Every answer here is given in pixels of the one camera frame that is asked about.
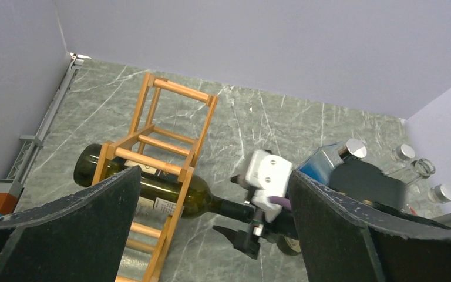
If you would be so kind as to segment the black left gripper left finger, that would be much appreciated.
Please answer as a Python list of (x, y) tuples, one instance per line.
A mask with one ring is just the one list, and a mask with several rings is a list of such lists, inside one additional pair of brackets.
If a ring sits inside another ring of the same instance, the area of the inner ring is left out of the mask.
[(131, 167), (0, 217), (0, 281), (115, 281), (140, 194)]

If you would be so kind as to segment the dark green wine bottle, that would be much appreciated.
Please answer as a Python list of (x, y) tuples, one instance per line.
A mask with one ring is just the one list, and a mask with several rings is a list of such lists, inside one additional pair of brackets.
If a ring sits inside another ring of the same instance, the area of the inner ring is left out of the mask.
[[(82, 187), (92, 185), (101, 148), (102, 145), (94, 143), (87, 146), (80, 154), (73, 172), (76, 184)], [(132, 166), (141, 167), (139, 204), (158, 212), (173, 214), (182, 187), (182, 183), (177, 180), (176, 175), (115, 157), (108, 162), (106, 177), (113, 176)], [(250, 206), (213, 195), (207, 182), (198, 175), (194, 175), (183, 202), (181, 217), (192, 219), (207, 212), (244, 223), (250, 222), (254, 214), (253, 208)]]

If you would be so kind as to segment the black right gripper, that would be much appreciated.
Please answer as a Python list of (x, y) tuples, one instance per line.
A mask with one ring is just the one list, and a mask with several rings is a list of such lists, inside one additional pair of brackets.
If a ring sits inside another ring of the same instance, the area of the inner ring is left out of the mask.
[(233, 248), (243, 254), (258, 259), (260, 239), (277, 244), (281, 236), (298, 240), (298, 234), (292, 216), (278, 216), (273, 222), (261, 224), (250, 223), (246, 231), (233, 230), (227, 227), (214, 226), (213, 229), (224, 235)]

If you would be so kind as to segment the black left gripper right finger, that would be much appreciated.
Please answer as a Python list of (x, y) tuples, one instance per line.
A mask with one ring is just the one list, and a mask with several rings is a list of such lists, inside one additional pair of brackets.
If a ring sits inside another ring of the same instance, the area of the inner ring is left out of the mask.
[(298, 171), (288, 190), (309, 281), (451, 281), (451, 229), (384, 213)]

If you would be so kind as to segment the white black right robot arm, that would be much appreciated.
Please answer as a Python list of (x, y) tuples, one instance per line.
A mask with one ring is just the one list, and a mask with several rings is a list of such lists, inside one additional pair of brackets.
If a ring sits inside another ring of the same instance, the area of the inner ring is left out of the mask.
[[(371, 206), (384, 213), (412, 222), (451, 229), (451, 213), (432, 219), (418, 216), (405, 206), (406, 185), (399, 179), (389, 177), (376, 166), (361, 160), (352, 160), (331, 169), (320, 162), (298, 168), (306, 177), (330, 189), (344, 193), (360, 202), (369, 201)], [(272, 223), (266, 223), (262, 233), (264, 239), (276, 239), (279, 250), (288, 256), (302, 253), (294, 218), (284, 208)]]

